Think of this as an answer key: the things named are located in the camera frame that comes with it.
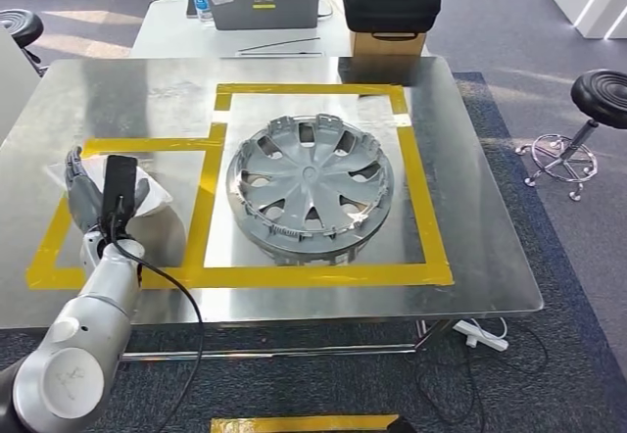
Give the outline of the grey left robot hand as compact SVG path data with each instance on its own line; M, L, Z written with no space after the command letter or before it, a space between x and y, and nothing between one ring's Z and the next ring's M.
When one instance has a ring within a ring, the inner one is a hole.
M127 225L150 191L149 181L137 177L137 159L109 155L104 182L99 189L84 167L82 148L75 146L65 159L68 207L84 233L100 230L106 239L129 238Z

